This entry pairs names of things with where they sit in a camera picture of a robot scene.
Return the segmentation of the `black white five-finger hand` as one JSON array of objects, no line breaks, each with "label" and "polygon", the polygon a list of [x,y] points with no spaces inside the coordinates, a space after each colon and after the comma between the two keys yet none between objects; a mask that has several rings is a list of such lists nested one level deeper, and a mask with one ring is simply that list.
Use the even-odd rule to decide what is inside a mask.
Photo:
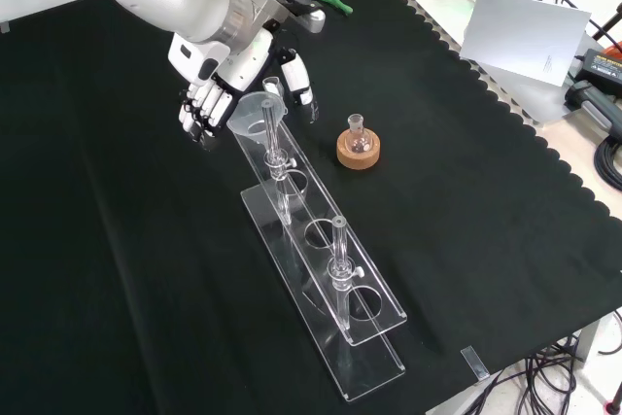
[{"label": "black white five-finger hand", "polygon": [[168,59],[188,82],[180,92],[179,122],[192,141],[206,145],[230,119],[238,101],[265,78],[273,62],[281,67],[289,94],[303,107],[310,121],[319,117],[319,106],[307,68],[294,49],[278,48],[272,32],[261,28],[241,52],[213,41],[194,44],[173,36]]}]

